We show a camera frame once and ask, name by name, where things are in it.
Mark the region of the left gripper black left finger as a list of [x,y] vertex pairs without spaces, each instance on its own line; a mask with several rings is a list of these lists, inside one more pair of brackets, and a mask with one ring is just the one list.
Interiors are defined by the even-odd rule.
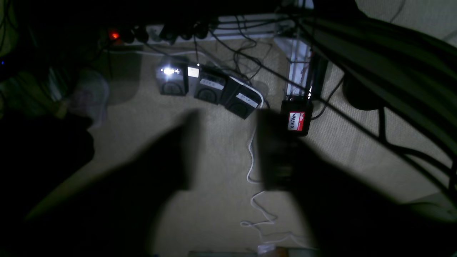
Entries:
[[2,257],[146,257],[162,206],[188,189],[199,141],[199,112],[58,206],[27,215],[93,159],[90,119],[1,120]]

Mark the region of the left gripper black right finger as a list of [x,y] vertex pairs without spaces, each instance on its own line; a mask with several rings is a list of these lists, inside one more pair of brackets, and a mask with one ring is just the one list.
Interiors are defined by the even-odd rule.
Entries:
[[399,205],[288,134],[280,114],[257,114],[268,191],[289,192],[322,257],[455,257],[456,221],[432,203]]

